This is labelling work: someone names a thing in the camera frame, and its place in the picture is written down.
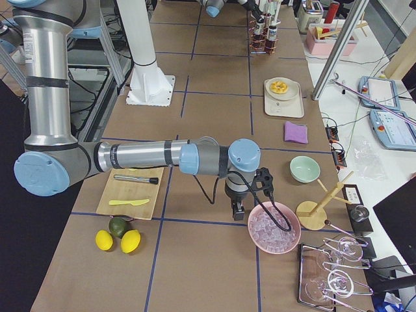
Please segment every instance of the cutting board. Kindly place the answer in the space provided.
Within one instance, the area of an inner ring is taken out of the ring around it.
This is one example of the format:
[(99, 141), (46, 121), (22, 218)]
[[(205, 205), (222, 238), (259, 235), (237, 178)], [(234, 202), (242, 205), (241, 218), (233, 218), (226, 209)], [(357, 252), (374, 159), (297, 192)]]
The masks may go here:
[[(156, 204), (157, 193), (161, 185), (164, 168), (154, 169), (112, 169), (103, 195), (97, 207), (97, 213), (101, 215), (125, 215), (131, 218), (151, 220)], [(137, 183), (129, 181), (118, 181), (113, 177), (115, 174), (124, 174), (137, 177), (158, 177), (157, 185), (150, 183)], [(115, 205), (110, 206), (110, 200), (144, 200), (150, 201), (144, 205), (132, 206)]]

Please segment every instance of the cardboard box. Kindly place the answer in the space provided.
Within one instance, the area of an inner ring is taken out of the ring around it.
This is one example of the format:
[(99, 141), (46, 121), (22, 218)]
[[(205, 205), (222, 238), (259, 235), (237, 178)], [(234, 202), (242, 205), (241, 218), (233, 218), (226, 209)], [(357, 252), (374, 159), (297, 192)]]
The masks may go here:
[[(335, 24), (310, 24), (307, 34), (306, 34), (306, 46), (309, 50), (309, 53), (312, 55), (329, 55), (333, 46), (335, 45), (335, 39), (318, 39), (316, 37), (315, 28), (330, 28), (334, 29)], [(348, 41), (343, 55), (349, 55), (354, 50), (358, 43), (357, 35), (355, 31), (352, 33), (351, 39)]]

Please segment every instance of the purple cloth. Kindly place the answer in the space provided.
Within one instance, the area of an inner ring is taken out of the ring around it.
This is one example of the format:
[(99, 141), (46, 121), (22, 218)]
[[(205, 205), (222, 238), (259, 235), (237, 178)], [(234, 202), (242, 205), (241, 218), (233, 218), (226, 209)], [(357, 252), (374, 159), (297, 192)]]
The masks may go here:
[(307, 144), (306, 125), (295, 125), (291, 122), (285, 122), (285, 142)]

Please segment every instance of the pink bowl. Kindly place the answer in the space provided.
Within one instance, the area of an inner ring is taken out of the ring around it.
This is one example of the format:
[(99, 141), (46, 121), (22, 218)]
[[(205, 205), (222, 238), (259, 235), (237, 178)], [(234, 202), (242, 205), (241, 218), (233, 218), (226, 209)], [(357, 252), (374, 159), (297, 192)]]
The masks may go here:
[[(284, 228), (287, 228), (286, 222), (277, 210), (273, 208), (271, 201), (266, 201), (263, 205)], [(291, 251), (299, 243), (300, 223), (293, 211), (287, 206), (276, 202), (275, 205), (291, 223), (292, 231), (282, 231), (273, 223), (263, 208), (257, 205), (248, 216), (248, 233), (254, 244), (262, 251), (279, 255)]]

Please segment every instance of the light green bowl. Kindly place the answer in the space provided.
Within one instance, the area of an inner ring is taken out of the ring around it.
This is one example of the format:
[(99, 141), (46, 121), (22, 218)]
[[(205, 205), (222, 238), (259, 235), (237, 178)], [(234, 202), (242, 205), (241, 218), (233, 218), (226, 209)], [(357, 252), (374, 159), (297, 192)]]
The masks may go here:
[(318, 179), (320, 168), (311, 157), (297, 156), (291, 161), (291, 174), (301, 183), (309, 183)]

